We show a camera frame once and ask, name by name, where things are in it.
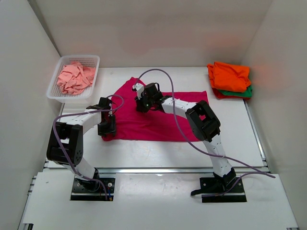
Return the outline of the magenta t shirt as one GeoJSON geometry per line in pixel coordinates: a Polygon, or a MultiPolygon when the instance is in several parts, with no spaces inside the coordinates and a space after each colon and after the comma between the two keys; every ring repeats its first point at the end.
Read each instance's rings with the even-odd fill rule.
{"type": "Polygon", "coordinates": [[[102,137],[103,141],[115,139],[121,140],[145,140],[145,141],[169,141],[184,142],[174,116],[160,111],[141,113],[136,110],[135,96],[132,86],[136,78],[126,81],[116,92],[122,99],[112,97],[111,101],[117,106],[124,101],[123,106],[115,113],[116,133],[102,137]]]}

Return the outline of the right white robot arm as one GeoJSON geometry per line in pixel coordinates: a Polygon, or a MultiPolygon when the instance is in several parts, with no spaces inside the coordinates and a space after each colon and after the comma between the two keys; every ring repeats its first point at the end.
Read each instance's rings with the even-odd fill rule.
{"type": "Polygon", "coordinates": [[[136,83],[132,90],[137,93],[135,101],[137,111],[160,111],[165,114],[173,114],[174,118],[182,117],[188,121],[189,127],[197,140],[203,142],[213,165],[215,187],[221,192],[226,192],[232,187],[236,173],[225,156],[225,151],[220,137],[220,121],[210,108],[209,104],[202,100],[198,103],[186,102],[164,96],[160,92],[158,83],[142,85],[136,83]]]}

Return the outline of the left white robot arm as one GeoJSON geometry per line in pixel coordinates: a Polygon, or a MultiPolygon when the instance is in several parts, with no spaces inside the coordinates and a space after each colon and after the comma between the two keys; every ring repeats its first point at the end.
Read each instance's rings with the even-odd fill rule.
{"type": "Polygon", "coordinates": [[[88,106],[82,115],[74,115],[67,122],[56,121],[50,133],[47,159],[70,170],[78,183],[90,191],[97,190],[101,183],[98,169],[83,157],[83,136],[93,127],[103,138],[116,134],[111,107],[112,101],[101,97],[98,104],[88,106]]]}

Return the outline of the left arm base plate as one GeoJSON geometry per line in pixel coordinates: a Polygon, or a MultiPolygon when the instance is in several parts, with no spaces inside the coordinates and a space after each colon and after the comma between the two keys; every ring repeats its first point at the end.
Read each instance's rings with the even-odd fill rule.
{"type": "Polygon", "coordinates": [[[72,184],[70,200],[72,201],[113,201],[116,179],[112,177],[100,177],[101,183],[82,181],[75,177],[72,184]]]}

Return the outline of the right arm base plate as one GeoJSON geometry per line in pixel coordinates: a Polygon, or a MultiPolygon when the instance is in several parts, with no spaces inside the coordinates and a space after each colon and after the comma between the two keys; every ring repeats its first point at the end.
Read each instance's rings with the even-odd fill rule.
{"type": "Polygon", "coordinates": [[[201,177],[200,189],[190,196],[201,195],[202,203],[245,203],[247,202],[242,179],[236,177],[226,188],[213,177],[201,177]]]}

